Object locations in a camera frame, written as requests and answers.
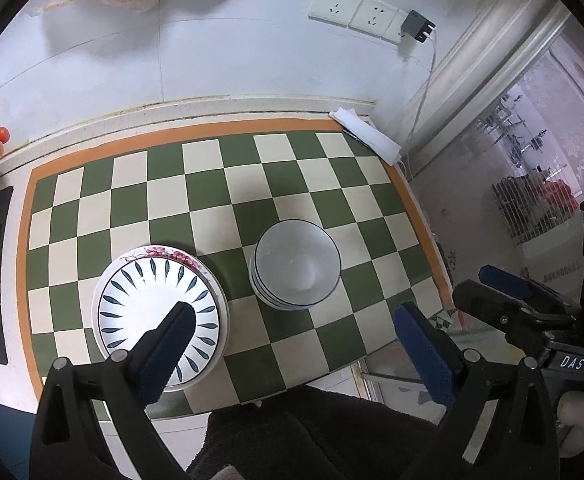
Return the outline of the white wall socket panel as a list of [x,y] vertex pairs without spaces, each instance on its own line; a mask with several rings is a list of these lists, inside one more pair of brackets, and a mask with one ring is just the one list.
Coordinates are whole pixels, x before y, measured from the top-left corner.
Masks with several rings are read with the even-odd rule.
[[401,25],[407,16],[407,11],[383,0],[313,0],[308,10],[312,20],[363,32],[391,44],[400,44],[403,39]]

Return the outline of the small white bowl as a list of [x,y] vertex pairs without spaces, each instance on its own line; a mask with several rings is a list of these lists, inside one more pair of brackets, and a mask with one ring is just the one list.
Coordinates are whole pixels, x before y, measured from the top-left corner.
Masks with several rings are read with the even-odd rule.
[[283,220],[267,229],[249,263],[255,292],[282,311],[320,304],[334,292],[341,273],[342,258],[333,238],[301,219]]

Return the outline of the grey power adapter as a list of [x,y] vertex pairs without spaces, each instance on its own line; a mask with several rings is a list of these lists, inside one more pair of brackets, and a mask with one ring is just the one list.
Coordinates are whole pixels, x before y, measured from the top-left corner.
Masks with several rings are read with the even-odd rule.
[[418,11],[411,10],[400,25],[400,34],[409,36],[420,44],[431,36],[435,30],[434,22],[426,18]]

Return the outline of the white window frame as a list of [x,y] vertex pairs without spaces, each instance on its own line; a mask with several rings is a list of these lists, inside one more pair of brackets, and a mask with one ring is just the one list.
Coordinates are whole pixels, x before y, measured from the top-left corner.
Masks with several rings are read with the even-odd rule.
[[427,165],[534,64],[572,14],[560,0],[496,0],[478,14],[429,80],[401,99],[377,100],[371,118]]

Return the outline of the dark clothed operator body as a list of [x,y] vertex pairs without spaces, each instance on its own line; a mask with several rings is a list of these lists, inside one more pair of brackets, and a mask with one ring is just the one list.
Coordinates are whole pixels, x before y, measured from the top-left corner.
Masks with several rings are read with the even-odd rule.
[[191,479],[398,479],[437,427],[307,385],[211,412]]

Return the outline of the green checkered table mat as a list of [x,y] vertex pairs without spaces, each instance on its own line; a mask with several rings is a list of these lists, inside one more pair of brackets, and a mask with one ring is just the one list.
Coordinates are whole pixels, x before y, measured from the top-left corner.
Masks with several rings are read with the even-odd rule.
[[[303,219],[335,240],[333,294],[301,312],[263,304],[249,282],[257,240]],[[390,344],[398,304],[448,327],[451,292],[405,179],[328,119],[256,119],[155,131],[38,166],[24,197],[16,296],[30,382],[54,359],[97,362],[128,346],[135,283],[200,299],[178,261],[131,266],[109,289],[106,267],[142,246],[178,248],[220,283],[229,322],[207,318],[156,418],[200,414],[312,382]]]

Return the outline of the white bowl blue rim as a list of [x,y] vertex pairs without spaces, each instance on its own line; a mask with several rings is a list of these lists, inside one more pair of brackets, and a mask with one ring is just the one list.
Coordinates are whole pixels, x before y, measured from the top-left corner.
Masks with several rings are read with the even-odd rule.
[[249,259],[249,280],[259,299],[280,311],[307,310],[326,300],[341,278],[341,257],[336,251],[323,263],[319,256],[302,252],[290,259],[275,256],[273,272],[269,259],[255,249]]

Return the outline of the folded white cloth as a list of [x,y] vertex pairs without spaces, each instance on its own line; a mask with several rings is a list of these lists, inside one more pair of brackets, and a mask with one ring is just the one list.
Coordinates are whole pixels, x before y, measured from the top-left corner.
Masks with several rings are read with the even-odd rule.
[[383,159],[389,166],[397,164],[400,158],[401,146],[374,126],[368,124],[350,108],[339,107],[330,117],[338,122],[350,136],[365,144],[368,148]]

